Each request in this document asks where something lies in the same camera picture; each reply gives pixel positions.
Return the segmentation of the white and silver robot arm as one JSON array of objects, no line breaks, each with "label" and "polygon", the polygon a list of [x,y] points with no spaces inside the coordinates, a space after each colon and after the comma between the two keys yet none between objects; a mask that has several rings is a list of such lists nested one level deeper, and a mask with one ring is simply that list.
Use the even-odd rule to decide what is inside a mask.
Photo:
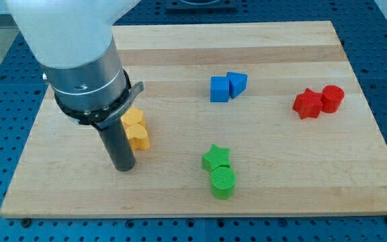
[{"label": "white and silver robot arm", "polygon": [[77,123],[105,130],[142,91],[122,67],[113,24],[139,0],[6,0],[40,63],[60,109]]}]

